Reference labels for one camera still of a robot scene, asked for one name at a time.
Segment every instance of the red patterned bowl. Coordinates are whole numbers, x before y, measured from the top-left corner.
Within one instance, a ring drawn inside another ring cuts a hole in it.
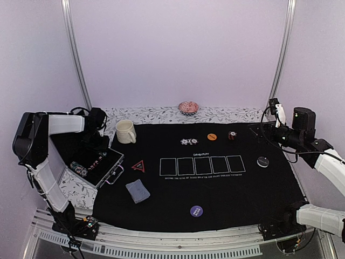
[[[178,109],[183,115],[192,116],[199,110],[199,105],[193,101],[184,101],[180,103]]]

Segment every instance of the patterned table surface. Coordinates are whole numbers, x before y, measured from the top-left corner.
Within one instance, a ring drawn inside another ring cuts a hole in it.
[[[110,108],[105,134],[112,140],[115,124],[129,119],[134,124],[191,124],[191,123],[234,123],[259,122],[262,110],[257,108],[200,107],[191,117],[182,115],[177,107]],[[68,168],[59,184],[63,194],[76,208],[92,210],[97,190],[74,175]]]

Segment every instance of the poker chip case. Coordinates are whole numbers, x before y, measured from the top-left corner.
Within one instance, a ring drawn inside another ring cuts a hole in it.
[[[90,168],[100,156],[97,151],[83,146],[81,133],[56,134],[51,136],[51,140],[69,169],[71,169],[70,164],[72,162],[77,162],[85,168]],[[124,171],[121,166],[123,158],[123,154],[108,148],[106,155],[102,156],[99,164],[91,171],[89,170],[85,177],[73,170],[70,171],[90,186],[99,189],[104,183],[112,185],[120,177]]]

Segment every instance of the triangular sign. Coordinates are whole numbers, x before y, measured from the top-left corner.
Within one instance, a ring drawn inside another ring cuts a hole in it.
[[[134,166],[132,166],[134,170],[140,170],[145,172],[145,167],[144,167],[144,160],[141,160],[139,163],[136,163]]]

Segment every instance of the white wall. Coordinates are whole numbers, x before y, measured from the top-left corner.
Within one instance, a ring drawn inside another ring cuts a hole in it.
[[[17,166],[12,140],[26,111],[83,105],[60,1],[0,1],[0,258],[18,259],[43,201]],[[55,174],[56,154],[49,156]]]
[[[92,103],[100,107],[261,107],[287,1],[71,2]]]
[[[293,107],[316,112],[316,137],[345,158],[345,2],[297,1],[278,98],[287,117]],[[296,169],[310,201],[345,210],[345,197],[321,174],[299,161]]]

